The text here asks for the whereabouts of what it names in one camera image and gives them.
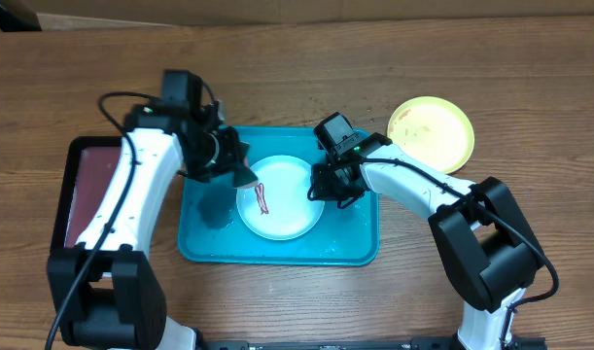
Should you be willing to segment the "dark green sponge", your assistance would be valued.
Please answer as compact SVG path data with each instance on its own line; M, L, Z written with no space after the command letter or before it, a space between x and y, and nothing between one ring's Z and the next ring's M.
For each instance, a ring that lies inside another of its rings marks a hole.
M236 189L247 189L258 183L258 176L246 165L238 165L233 170L232 186Z

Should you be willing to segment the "light blue plate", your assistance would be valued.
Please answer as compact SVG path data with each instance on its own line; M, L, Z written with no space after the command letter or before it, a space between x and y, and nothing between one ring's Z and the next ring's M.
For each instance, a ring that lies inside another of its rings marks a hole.
M265 157L251 166L255 186L240 189L236 207L245 226L276 241L298 238L318 223L325 203L308 198L311 165L292 156Z

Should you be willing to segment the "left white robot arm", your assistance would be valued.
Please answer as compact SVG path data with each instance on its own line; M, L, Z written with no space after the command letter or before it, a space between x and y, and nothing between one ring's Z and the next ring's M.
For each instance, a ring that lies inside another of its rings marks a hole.
M149 253L174 177L197 182L232 174L235 187L257 181L249 146L225 124L223 103L198 96L143 95L115 128L118 163L93 217L72 246L52 248L47 264L55 317L45 341L60 335L89 349L196 349L196 330L168 317Z

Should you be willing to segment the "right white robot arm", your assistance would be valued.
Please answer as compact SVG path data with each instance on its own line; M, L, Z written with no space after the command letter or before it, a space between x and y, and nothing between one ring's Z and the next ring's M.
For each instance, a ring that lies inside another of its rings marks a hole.
M386 195L428 222L446 276L464 301L449 336L414 337L412 349L543 349L543 338L515 336L518 308L555 295L559 278L507 185L474 184L438 173L395 145L320 144L309 200L343 209L366 192Z

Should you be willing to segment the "yellow-green plate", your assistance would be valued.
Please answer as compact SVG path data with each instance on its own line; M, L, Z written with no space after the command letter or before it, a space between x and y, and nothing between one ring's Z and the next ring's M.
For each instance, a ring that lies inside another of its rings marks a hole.
M475 142L467 115L452 102L435 96L403 102L388 121L387 136L410 157L445 174L467 163Z

